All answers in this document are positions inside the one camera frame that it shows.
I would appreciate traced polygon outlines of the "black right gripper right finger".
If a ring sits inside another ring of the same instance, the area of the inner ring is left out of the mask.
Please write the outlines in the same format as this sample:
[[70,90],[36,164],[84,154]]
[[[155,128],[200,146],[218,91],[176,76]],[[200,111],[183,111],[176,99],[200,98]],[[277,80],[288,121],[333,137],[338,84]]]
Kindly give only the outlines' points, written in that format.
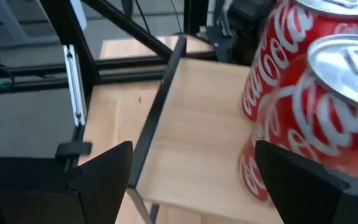
[[267,141],[255,160],[284,223],[358,224],[358,179]]

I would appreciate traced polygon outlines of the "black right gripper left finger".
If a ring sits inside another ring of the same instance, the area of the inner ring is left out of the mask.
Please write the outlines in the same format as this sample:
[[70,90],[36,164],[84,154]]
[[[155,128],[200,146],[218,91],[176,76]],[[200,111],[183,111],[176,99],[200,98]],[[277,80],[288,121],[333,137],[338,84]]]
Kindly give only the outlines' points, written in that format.
[[131,163],[130,141],[70,170],[52,158],[0,157],[0,223],[114,223]]

